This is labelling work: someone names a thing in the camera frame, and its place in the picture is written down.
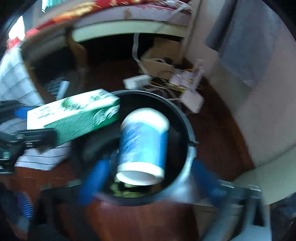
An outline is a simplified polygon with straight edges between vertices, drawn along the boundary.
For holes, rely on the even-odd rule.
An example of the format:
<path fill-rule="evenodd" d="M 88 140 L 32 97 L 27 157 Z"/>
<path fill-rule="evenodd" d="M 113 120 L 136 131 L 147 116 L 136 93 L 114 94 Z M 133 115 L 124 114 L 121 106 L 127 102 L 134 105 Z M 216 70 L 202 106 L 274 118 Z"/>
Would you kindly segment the green white milk carton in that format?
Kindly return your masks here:
<path fill-rule="evenodd" d="M 119 109 L 119 97 L 104 89 L 93 90 L 28 111 L 27 129 L 53 128 L 57 147 L 115 122 Z"/>

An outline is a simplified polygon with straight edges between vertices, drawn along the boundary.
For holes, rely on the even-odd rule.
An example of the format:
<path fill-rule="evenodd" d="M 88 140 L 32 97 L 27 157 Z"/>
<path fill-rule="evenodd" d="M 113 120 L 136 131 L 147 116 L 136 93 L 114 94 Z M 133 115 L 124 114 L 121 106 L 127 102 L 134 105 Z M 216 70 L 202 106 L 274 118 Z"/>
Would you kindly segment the blue tall paper cup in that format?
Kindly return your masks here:
<path fill-rule="evenodd" d="M 165 177 L 169 120 L 152 108 L 139 108 L 122 122 L 116 178 L 148 186 Z"/>

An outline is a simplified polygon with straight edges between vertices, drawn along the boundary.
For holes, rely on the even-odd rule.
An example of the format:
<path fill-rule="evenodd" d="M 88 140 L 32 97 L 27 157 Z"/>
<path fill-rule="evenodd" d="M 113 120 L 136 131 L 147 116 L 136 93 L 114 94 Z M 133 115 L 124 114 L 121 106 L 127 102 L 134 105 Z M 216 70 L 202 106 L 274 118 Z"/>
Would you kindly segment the black round trash bin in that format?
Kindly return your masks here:
<path fill-rule="evenodd" d="M 115 121 L 76 138 L 71 162 L 82 183 L 77 202 L 94 198 L 143 206 L 171 195 L 190 175 L 196 140 L 185 114 L 146 91 L 114 92 Z"/>

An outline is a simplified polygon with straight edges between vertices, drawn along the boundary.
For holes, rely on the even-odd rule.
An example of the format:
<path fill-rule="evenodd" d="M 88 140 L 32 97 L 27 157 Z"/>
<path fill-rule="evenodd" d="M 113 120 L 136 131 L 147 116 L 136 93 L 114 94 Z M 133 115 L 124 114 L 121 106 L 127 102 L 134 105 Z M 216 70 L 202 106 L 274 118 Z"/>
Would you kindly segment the white black grid tablecloth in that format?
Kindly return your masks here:
<path fill-rule="evenodd" d="M 45 104 L 25 68 L 20 47 L 7 50 L 1 59 L 1 132 L 15 134 L 27 129 L 28 111 Z M 46 152 L 37 149 L 21 151 L 22 156 L 12 154 L 13 167 L 50 171 L 69 156 L 70 143 L 62 144 Z"/>

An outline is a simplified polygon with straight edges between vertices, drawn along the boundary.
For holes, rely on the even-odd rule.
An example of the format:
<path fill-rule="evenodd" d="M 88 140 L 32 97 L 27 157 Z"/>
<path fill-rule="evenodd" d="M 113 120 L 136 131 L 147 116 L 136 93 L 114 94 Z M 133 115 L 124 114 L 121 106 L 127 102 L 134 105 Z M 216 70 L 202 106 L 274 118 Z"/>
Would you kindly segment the bed with red headboard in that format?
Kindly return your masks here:
<path fill-rule="evenodd" d="M 156 33 L 184 38 L 193 11 L 180 1 L 86 1 L 62 4 L 43 17 L 21 46 L 25 61 L 35 63 L 67 49 L 84 65 L 81 42 L 120 34 Z"/>

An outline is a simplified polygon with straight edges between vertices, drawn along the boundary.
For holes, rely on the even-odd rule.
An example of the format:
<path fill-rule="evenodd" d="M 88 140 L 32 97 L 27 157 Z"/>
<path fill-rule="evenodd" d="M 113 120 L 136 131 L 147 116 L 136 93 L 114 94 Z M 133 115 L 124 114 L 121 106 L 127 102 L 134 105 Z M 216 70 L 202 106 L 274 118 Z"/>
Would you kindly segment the red yellow feather blanket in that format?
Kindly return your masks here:
<path fill-rule="evenodd" d="M 75 41 L 120 34 L 164 34 L 184 38 L 192 15 L 180 7 L 131 1 L 108 1 L 102 8 L 96 1 L 79 4 L 35 27 L 32 37 L 44 39 L 69 34 Z"/>

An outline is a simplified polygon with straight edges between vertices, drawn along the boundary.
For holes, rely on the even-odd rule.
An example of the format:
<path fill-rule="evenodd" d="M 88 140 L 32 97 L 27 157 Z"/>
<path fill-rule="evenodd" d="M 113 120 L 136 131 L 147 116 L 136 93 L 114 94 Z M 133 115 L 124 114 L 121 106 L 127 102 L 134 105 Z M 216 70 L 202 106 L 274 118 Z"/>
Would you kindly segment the white power strip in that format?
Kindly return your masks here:
<path fill-rule="evenodd" d="M 150 85 L 152 77 L 149 75 L 138 75 L 135 77 L 126 78 L 123 80 L 126 89 L 138 90 L 144 86 Z"/>

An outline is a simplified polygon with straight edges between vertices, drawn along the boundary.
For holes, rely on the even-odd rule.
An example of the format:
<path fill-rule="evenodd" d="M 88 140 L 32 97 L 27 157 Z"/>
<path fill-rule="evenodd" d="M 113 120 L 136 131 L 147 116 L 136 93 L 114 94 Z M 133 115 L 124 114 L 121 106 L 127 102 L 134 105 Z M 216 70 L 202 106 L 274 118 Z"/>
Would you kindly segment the cardboard box under bed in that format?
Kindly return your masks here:
<path fill-rule="evenodd" d="M 180 42 L 156 38 L 154 45 L 140 60 L 150 76 L 169 80 L 174 74 L 175 64 L 180 59 L 181 47 Z"/>

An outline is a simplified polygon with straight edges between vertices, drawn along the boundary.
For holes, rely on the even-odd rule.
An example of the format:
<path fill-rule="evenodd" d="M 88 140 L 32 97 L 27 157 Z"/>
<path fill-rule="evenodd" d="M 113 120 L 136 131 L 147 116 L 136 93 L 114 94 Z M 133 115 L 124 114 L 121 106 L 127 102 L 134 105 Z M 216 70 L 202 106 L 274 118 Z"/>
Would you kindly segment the grey right curtain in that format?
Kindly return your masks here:
<path fill-rule="evenodd" d="M 279 16 L 264 1 L 226 1 L 205 44 L 221 65 L 255 87 L 271 60 L 280 29 Z"/>

